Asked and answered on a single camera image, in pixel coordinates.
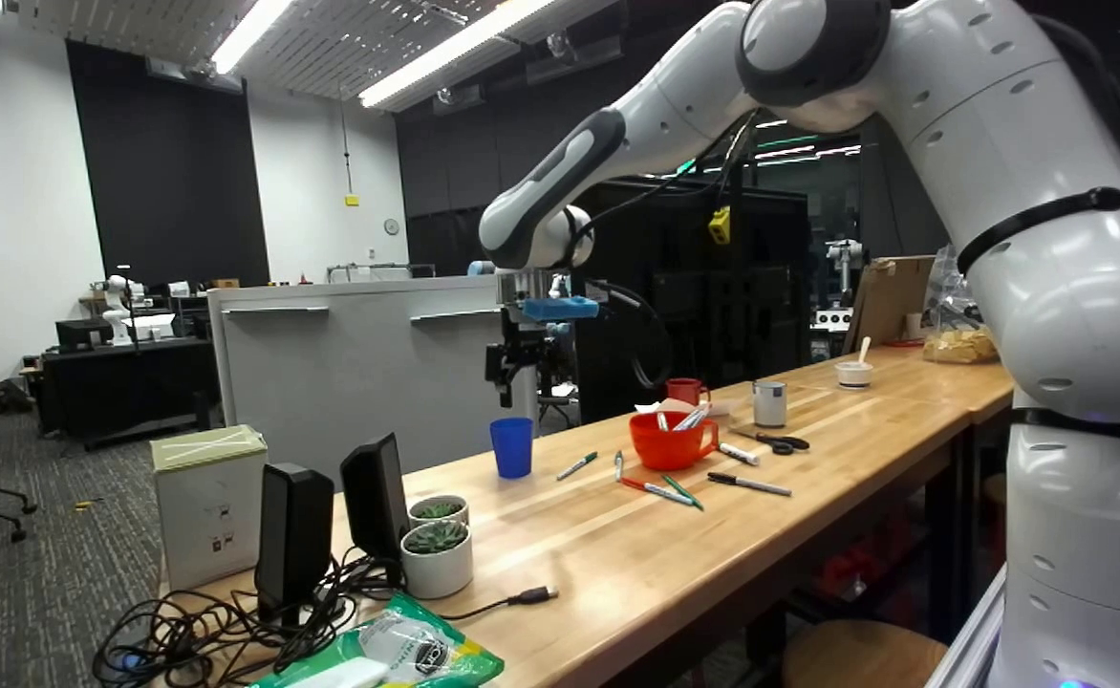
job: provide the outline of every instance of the robotic arm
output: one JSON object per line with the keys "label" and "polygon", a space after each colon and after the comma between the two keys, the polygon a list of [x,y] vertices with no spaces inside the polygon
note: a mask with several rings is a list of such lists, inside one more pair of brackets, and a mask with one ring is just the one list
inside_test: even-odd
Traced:
{"label": "robotic arm", "polygon": [[1120,149],[1015,0],[718,3],[486,208],[501,268],[593,251],[589,184],[695,153],[750,106],[883,116],[1017,379],[1011,581],[989,683],[1120,683]]}

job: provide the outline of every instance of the small object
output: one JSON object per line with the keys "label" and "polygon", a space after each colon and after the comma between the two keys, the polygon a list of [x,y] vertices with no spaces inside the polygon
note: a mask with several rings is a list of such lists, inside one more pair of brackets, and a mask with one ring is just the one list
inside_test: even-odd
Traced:
{"label": "small object", "polygon": [[516,481],[533,475],[533,416],[501,416],[491,425],[499,478]]}
{"label": "small object", "polygon": [[672,433],[687,433],[687,427],[705,425],[709,412],[710,412],[709,404],[695,404]]}
{"label": "small object", "polygon": [[460,521],[472,524],[472,506],[456,493],[431,493],[408,506],[408,524]]}
{"label": "small object", "polygon": [[657,412],[657,416],[632,416],[632,444],[646,470],[687,470],[715,451],[718,444],[715,421],[678,427],[687,412]]}
{"label": "small object", "polygon": [[811,451],[811,444],[799,435],[758,435],[758,444],[767,444],[775,456]]}
{"label": "small object", "polygon": [[667,478],[667,486],[671,486],[678,498],[686,498],[686,506],[693,506],[693,507],[705,511],[705,501],[699,501],[695,493],[687,493],[679,481],[671,481],[671,478]]}
{"label": "small object", "polygon": [[626,456],[625,451],[612,456],[612,467],[620,470],[625,486],[705,511],[705,506],[693,493],[686,493],[678,481],[644,481],[644,478],[626,475]]}
{"label": "small object", "polygon": [[843,386],[868,386],[868,382],[873,382],[868,347],[873,347],[873,338],[865,338],[858,361],[843,361],[843,362],[832,368]]}
{"label": "small object", "polygon": [[476,581],[472,526],[460,521],[423,521],[400,537],[400,563],[414,595],[451,595]]}
{"label": "small object", "polygon": [[501,600],[493,600],[493,605],[481,605],[481,609],[472,609],[472,613],[456,613],[456,616],[445,616],[445,619],[476,619],[476,616],[499,613],[499,609],[533,609],[533,605],[546,605],[546,600],[553,600],[553,595],[557,595],[557,589],[551,589],[551,584],[533,584],[533,589],[524,589],[524,594],[516,594],[516,595],[501,595]]}
{"label": "small object", "polygon": [[570,293],[570,297],[528,297],[524,303],[524,320],[593,320],[602,312],[602,303],[595,297],[580,297],[580,293]]}
{"label": "small object", "polygon": [[709,386],[699,379],[671,379],[667,398],[679,398],[687,404],[705,404]]}
{"label": "small object", "polygon": [[739,489],[755,489],[755,493],[771,493],[771,498],[792,498],[792,489],[775,489],[775,486],[760,486],[760,481],[746,481],[746,478],[733,478],[733,475],[709,475],[710,481],[718,486],[739,486]]}
{"label": "small object", "polygon": [[718,444],[718,451],[723,451],[725,458],[739,458],[739,461],[746,461],[746,467],[758,467],[758,451],[746,451],[746,447],[739,447],[739,444]]}
{"label": "small object", "polygon": [[755,425],[784,427],[789,425],[789,391],[784,382],[755,382]]}
{"label": "small object", "polygon": [[575,478],[575,475],[585,470],[589,461],[595,461],[595,451],[589,451],[589,456],[579,458],[570,470],[562,470],[557,481]]}
{"label": "small object", "polygon": [[687,493],[679,493],[679,489],[667,486],[667,481],[639,481],[632,475],[625,475],[620,481],[632,486],[632,489],[654,493],[660,501],[672,501],[672,506],[686,506],[686,507],[699,507],[705,511],[699,501],[693,501]]}

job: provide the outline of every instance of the cup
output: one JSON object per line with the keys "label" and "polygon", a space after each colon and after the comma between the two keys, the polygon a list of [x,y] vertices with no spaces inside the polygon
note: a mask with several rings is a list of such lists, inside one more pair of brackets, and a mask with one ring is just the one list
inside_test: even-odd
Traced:
{"label": "cup", "polygon": [[679,427],[687,412],[667,412],[667,427],[657,412],[632,416],[632,444],[646,470],[687,470],[705,461],[718,444],[718,425],[699,421],[693,427]]}
{"label": "cup", "polygon": [[843,386],[873,386],[873,362],[868,361],[843,361],[832,368]]}
{"label": "cup", "polygon": [[501,416],[491,425],[499,478],[516,481],[533,475],[533,416]]}
{"label": "cup", "polygon": [[911,340],[920,340],[927,338],[927,312],[920,311],[908,312],[908,338]]}
{"label": "cup", "polygon": [[472,524],[472,506],[456,493],[420,498],[408,506],[408,524],[460,521]]}
{"label": "cup", "polygon": [[423,521],[400,537],[405,589],[435,600],[476,581],[472,526],[460,521]]}
{"label": "cup", "polygon": [[678,398],[678,402],[687,402],[687,404],[699,404],[709,394],[709,386],[699,379],[671,379],[667,382],[667,398]]}
{"label": "cup", "polygon": [[755,382],[755,425],[780,427],[789,425],[789,394],[784,382]]}

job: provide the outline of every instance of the desk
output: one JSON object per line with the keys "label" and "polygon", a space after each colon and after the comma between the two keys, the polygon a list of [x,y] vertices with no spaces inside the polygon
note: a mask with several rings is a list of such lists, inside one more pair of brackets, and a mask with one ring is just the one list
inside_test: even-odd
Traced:
{"label": "desk", "polygon": [[149,421],[203,425],[219,404],[205,340],[154,340],[133,347],[44,356],[44,433],[88,444],[119,440]]}
{"label": "desk", "polygon": [[[775,375],[789,382],[789,433],[807,435],[811,451],[732,470],[789,486],[792,501],[710,486],[709,461],[679,475],[709,511],[634,493],[612,475],[612,451],[632,456],[625,416],[543,435],[524,481],[499,481],[491,456],[408,475],[414,501],[464,493],[476,518],[476,584],[431,609],[465,613],[528,584],[557,584],[557,600],[543,609],[464,623],[510,660],[499,679],[506,688],[607,683],[687,628],[718,628],[718,613],[760,613],[797,584],[780,567],[843,518],[897,481],[955,475],[955,440],[998,416],[1015,391],[1001,368],[933,368],[911,347],[877,351],[873,362],[873,391],[832,386],[830,362]],[[746,382],[710,402],[750,421]],[[553,481],[585,451],[602,451],[602,461]]]}

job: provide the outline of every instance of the blue cup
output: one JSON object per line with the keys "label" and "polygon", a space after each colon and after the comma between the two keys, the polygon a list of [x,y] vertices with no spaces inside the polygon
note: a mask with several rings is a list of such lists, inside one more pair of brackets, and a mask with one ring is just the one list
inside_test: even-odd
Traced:
{"label": "blue cup", "polygon": [[533,416],[491,421],[499,478],[516,481],[533,475]]}

